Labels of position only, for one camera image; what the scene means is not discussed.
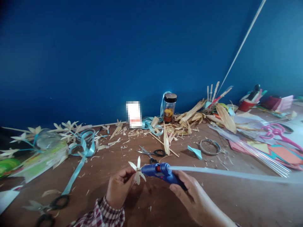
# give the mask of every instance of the glass jar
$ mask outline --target glass jar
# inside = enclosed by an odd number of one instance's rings
[[[165,123],[171,123],[175,112],[177,95],[174,93],[167,93],[164,96],[164,115],[163,120]]]

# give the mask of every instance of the blue glue gun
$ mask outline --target blue glue gun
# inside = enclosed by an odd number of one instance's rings
[[[169,169],[168,163],[156,163],[152,165],[146,165],[141,168],[141,172],[149,177],[157,177],[166,181],[169,184],[178,184],[184,191],[187,191],[184,183]]]

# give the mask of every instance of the red container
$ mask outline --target red container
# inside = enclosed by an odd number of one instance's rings
[[[247,112],[248,110],[253,108],[257,103],[259,103],[259,102],[253,102],[248,99],[244,99],[243,102],[241,103],[241,105],[239,106],[238,110]]]

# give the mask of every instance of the person's right hand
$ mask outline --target person's right hand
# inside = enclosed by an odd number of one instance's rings
[[[185,184],[187,192],[177,184],[171,184],[169,188],[180,199],[196,223],[203,227],[236,227],[233,221],[213,203],[195,178],[183,171],[173,171],[173,173]]]

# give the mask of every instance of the green object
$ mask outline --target green object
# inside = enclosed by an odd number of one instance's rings
[[[0,161],[0,178],[10,174],[10,171],[19,166],[18,159],[4,159]]]

